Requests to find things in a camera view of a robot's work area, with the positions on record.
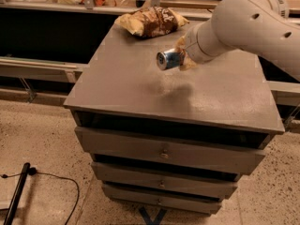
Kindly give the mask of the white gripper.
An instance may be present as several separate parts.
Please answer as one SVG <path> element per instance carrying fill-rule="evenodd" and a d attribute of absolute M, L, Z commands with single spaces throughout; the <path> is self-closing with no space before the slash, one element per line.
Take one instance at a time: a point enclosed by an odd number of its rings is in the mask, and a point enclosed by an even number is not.
<path fill-rule="evenodd" d="M 206 63 L 212 60 L 212 57 L 206 54 L 200 46 L 198 28 L 196 26 L 188 29 L 185 36 L 180 37 L 175 42 L 174 49 L 177 53 L 185 50 L 190 57 L 184 59 L 183 64 L 179 67 L 181 71 L 195 68 L 197 64 Z"/>

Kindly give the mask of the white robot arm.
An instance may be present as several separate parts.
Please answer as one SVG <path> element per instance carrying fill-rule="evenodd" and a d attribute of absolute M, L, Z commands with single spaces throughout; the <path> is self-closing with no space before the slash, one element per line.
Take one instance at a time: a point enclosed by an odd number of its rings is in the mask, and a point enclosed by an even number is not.
<path fill-rule="evenodd" d="M 222 0 L 211 18 L 189 28 L 176 42 L 187 70 L 242 50 L 300 80 L 300 26 L 287 20 L 286 0 Z"/>

